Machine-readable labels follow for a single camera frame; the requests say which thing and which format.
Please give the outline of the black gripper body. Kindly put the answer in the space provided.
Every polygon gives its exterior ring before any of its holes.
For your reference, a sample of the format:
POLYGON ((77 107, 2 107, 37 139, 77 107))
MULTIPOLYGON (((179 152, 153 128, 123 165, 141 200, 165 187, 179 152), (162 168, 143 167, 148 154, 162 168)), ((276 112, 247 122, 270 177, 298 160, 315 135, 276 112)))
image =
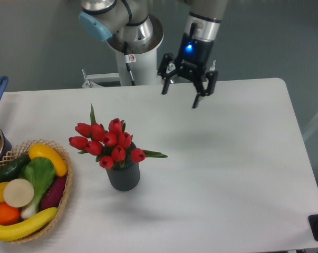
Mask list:
POLYGON ((187 33, 182 36, 178 55, 174 59, 177 75, 192 81, 197 90, 204 89, 203 77, 213 44, 214 41, 206 42, 190 38, 187 33))

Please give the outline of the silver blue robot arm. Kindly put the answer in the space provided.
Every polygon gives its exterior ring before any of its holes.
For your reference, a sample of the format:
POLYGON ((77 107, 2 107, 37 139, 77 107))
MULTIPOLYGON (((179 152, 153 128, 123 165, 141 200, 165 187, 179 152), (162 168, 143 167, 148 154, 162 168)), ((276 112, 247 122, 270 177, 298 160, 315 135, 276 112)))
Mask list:
POLYGON ((162 94, 176 76, 193 83, 196 97, 213 94, 218 72, 207 61, 213 48, 227 1, 185 1, 191 9, 178 54, 163 55, 157 64, 157 48, 163 40, 161 22, 148 12, 148 1, 81 1, 79 21, 96 40, 114 50, 120 84, 136 86, 163 81, 162 94))

